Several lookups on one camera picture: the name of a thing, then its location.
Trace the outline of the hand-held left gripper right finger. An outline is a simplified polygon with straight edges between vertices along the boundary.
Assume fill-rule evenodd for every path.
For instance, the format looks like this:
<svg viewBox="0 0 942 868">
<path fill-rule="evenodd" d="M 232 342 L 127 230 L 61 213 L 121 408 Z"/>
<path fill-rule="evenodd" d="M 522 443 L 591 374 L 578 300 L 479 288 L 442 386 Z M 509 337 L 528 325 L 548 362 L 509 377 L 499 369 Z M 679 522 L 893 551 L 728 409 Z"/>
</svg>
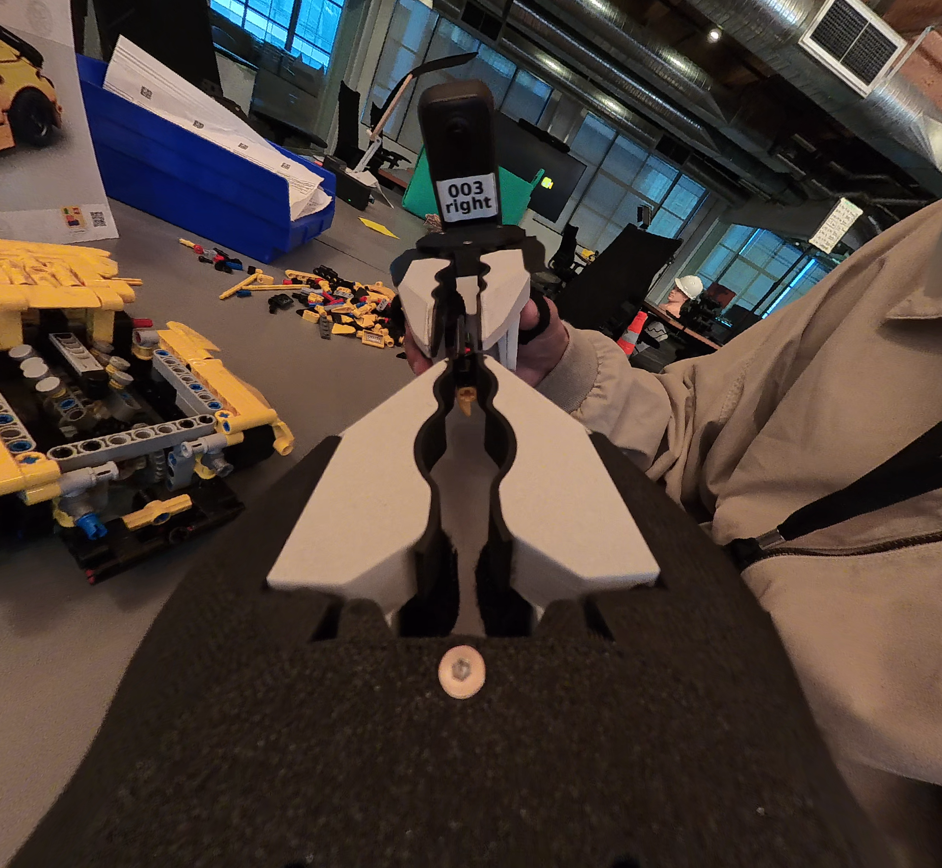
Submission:
<svg viewBox="0 0 942 868">
<path fill-rule="evenodd" d="M 524 637 L 557 601 L 653 585 L 660 569 L 588 430 L 494 358 L 477 360 L 497 466 L 477 604 L 489 637 Z"/>
</svg>

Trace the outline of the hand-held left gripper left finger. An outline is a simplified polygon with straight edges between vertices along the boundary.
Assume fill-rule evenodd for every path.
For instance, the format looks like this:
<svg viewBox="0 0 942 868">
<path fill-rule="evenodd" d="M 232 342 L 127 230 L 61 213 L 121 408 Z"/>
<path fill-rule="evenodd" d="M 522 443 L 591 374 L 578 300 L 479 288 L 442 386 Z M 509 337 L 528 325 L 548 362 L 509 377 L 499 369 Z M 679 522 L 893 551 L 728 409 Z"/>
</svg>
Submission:
<svg viewBox="0 0 942 868">
<path fill-rule="evenodd" d="M 452 631 L 457 555 L 431 472 L 454 400 L 443 361 L 347 428 L 267 575 L 271 588 L 370 600 L 404 636 Z"/>
</svg>

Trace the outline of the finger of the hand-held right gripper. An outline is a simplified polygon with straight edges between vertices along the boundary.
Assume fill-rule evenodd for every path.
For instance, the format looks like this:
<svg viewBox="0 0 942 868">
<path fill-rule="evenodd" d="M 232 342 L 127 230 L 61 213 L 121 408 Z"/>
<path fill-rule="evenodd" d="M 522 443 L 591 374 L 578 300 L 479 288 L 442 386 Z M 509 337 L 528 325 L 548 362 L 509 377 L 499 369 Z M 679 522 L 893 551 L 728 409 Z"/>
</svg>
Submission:
<svg viewBox="0 0 942 868">
<path fill-rule="evenodd" d="M 481 278 L 481 350 L 497 349 L 505 368 L 515 368 L 520 319 L 530 297 L 530 273 L 521 253 L 487 253 Z"/>
<path fill-rule="evenodd" d="M 398 284 L 398 295 L 413 339 L 425 357 L 439 360 L 445 336 L 445 293 L 441 273 L 449 261 L 413 261 Z"/>
</svg>

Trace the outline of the person's right forearm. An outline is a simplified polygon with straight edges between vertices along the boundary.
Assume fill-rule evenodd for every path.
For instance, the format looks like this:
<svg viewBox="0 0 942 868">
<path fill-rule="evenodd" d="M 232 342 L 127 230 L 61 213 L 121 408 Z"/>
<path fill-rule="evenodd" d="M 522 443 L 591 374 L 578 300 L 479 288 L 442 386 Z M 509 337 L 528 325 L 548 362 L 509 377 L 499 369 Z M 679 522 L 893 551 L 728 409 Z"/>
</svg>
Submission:
<svg viewBox="0 0 942 868">
<path fill-rule="evenodd" d="M 660 373 L 567 323 L 538 392 L 717 536 L 757 534 L 940 423 L 940 203 L 718 351 Z"/>
</svg>

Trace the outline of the grey desk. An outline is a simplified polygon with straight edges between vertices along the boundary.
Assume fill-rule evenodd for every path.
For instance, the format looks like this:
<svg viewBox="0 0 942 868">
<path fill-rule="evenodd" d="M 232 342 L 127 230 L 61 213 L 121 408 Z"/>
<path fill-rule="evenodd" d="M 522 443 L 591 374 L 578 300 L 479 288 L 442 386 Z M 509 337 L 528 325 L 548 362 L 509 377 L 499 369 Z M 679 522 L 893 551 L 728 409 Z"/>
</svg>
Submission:
<svg viewBox="0 0 942 868">
<path fill-rule="evenodd" d="M 180 321 L 220 348 L 226 366 L 271 403 L 296 438 L 232 479 L 246 512 L 325 436 L 340 432 L 407 383 L 395 349 L 326 341 L 265 299 L 220 301 L 235 280 L 179 244 L 203 238 L 111 201 L 120 236 L 101 242 L 140 278 L 131 313 L 161 327 Z M 126 666 L 186 574 L 226 528 L 207 533 L 91 587 L 54 536 L 3 539 L 1 548 L 1 859 L 12 859 L 74 774 L 104 719 Z"/>
</svg>

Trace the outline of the person's right hand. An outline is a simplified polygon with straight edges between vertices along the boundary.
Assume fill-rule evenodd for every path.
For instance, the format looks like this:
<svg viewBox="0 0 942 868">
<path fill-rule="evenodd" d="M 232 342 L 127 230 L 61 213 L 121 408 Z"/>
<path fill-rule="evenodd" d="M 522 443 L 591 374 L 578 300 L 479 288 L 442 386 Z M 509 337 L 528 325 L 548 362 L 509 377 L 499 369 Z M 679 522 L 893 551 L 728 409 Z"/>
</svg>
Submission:
<svg viewBox="0 0 942 868">
<path fill-rule="evenodd" d="M 550 320 L 543 333 L 528 344 L 518 346 L 515 374 L 532 387 L 537 387 L 553 371 L 569 344 L 566 327 L 552 304 L 549 313 Z M 409 327 L 404 335 L 403 349 L 415 375 L 421 375 L 432 367 L 432 360 L 418 348 Z"/>
</svg>

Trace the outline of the green felt bag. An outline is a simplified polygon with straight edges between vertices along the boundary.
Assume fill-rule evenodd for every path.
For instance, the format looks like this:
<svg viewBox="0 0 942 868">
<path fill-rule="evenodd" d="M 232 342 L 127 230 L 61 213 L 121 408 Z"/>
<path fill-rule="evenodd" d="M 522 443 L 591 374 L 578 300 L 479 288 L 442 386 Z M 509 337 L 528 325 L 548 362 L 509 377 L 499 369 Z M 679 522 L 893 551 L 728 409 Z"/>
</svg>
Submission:
<svg viewBox="0 0 942 868">
<path fill-rule="evenodd" d="M 498 169 L 498 174 L 502 223 L 518 225 L 528 208 L 533 191 L 540 187 L 546 171 L 543 168 L 539 169 L 530 181 L 502 167 Z M 425 219 L 427 215 L 438 214 L 425 147 L 418 155 L 415 172 L 405 191 L 402 207 L 421 219 Z"/>
</svg>

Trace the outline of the pile of loose toy bricks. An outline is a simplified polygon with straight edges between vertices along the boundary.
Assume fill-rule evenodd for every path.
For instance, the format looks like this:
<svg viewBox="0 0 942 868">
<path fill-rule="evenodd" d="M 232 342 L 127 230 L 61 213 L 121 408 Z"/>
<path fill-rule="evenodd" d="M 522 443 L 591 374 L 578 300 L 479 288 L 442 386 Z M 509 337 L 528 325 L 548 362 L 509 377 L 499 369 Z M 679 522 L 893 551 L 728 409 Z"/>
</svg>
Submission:
<svg viewBox="0 0 942 868">
<path fill-rule="evenodd" d="M 318 329 L 320 337 L 356 339 L 387 349 L 404 343 L 405 318 L 396 291 L 383 281 L 351 281 L 331 267 L 311 271 L 289 269 L 276 281 L 251 267 L 237 284 L 218 296 L 220 301 L 257 298 L 271 314 L 293 311 Z"/>
</svg>

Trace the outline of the black office chair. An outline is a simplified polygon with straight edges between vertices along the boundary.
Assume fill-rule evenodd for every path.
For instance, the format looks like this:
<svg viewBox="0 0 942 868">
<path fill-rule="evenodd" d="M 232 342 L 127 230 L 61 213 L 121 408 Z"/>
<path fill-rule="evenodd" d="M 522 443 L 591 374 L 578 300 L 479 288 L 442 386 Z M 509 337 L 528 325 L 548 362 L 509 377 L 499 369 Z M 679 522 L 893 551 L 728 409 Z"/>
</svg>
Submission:
<svg viewBox="0 0 942 868">
<path fill-rule="evenodd" d="M 576 275 L 576 247 L 578 227 L 567 223 L 562 230 L 559 249 L 548 262 L 550 272 L 562 283 L 567 283 Z"/>
</svg>

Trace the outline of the black partition panel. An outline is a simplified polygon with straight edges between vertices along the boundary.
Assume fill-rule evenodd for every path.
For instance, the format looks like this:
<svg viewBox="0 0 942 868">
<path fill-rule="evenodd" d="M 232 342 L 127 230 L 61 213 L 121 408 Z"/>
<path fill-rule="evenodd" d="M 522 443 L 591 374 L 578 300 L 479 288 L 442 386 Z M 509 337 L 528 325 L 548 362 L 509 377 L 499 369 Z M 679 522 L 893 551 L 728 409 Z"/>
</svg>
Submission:
<svg viewBox="0 0 942 868">
<path fill-rule="evenodd" d="M 576 329 L 618 338 L 680 245 L 678 238 L 626 226 L 556 296 L 559 318 Z"/>
</svg>

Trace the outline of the black electronic box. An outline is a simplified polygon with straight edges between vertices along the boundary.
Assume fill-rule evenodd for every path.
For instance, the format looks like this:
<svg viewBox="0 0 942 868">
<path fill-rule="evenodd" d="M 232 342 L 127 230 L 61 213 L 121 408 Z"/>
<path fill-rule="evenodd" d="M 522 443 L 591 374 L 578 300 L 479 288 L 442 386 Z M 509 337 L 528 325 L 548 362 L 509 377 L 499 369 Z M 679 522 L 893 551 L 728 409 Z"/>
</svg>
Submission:
<svg viewBox="0 0 942 868">
<path fill-rule="evenodd" d="M 365 211 L 372 203 L 372 187 L 360 177 L 355 177 L 347 164 L 332 155 L 325 155 L 322 160 L 325 170 L 331 171 L 336 179 L 336 198 L 344 201 L 351 207 Z"/>
</svg>

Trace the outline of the blue plastic bin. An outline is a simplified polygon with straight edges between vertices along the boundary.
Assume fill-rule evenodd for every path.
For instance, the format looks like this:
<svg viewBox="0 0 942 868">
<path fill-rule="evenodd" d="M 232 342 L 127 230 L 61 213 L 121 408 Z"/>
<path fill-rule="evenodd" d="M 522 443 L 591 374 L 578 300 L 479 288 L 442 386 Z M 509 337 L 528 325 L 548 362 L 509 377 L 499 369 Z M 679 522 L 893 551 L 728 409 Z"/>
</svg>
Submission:
<svg viewBox="0 0 942 868">
<path fill-rule="evenodd" d="M 284 179 L 104 89 L 105 71 L 105 62 L 77 55 L 91 141 L 110 198 L 265 263 L 332 226 L 333 172 L 285 153 L 320 174 L 328 194 L 326 208 L 293 221 Z"/>
</svg>

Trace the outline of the white paper bags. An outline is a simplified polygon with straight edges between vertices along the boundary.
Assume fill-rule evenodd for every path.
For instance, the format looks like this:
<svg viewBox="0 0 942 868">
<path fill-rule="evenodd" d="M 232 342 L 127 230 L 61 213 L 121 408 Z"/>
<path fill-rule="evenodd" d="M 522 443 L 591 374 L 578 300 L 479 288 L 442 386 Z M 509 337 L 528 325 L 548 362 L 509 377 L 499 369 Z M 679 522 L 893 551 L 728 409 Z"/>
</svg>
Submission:
<svg viewBox="0 0 942 868">
<path fill-rule="evenodd" d="M 282 177 L 288 184 L 293 220 L 328 207 L 328 189 L 318 171 L 290 160 L 247 122 L 123 36 L 112 53 L 104 86 L 161 119 Z"/>
</svg>

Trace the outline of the person's beige jacket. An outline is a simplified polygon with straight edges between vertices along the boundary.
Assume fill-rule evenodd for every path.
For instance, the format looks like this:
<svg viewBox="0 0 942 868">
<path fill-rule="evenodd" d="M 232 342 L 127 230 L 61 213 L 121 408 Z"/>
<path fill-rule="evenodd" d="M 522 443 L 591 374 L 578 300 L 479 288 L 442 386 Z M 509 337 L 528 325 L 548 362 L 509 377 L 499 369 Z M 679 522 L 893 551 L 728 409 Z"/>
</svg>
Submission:
<svg viewBox="0 0 942 868">
<path fill-rule="evenodd" d="M 896 865 L 940 866 L 940 489 L 879 510 L 861 483 L 901 450 L 764 531 L 712 534 L 719 544 L 760 537 L 846 491 L 856 514 L 830 511 L 817 528 L 784 533 L 743 579 Z"/>
</svg>

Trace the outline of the yellow toy car model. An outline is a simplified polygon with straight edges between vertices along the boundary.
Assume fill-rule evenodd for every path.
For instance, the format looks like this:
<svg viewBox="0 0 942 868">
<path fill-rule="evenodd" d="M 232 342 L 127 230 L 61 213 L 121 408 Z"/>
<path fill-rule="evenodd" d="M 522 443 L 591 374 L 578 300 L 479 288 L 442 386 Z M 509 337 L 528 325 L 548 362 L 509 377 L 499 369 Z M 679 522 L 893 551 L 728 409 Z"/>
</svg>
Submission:
<svg viewBox="0 0 942 868">
<path fill-rule="evenodd" d="M 233 471 L 295 440 L 218 346 L 126 308 L 98 249 L 2 241 L 2 541 L 56 536 L 99 585 L 244 507 Z"/>
</svg>

